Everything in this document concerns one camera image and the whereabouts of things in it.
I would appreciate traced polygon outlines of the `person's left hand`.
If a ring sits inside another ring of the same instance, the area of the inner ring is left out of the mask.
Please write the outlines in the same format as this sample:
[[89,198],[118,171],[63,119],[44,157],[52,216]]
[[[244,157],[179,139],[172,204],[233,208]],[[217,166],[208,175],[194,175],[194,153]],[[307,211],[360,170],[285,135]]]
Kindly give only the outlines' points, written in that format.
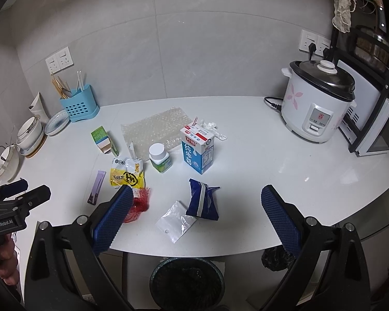
[[16,286],[19,283],[17,253],[10,234],[6,235],[5,243],[0,245],[0,278],[8,286]]

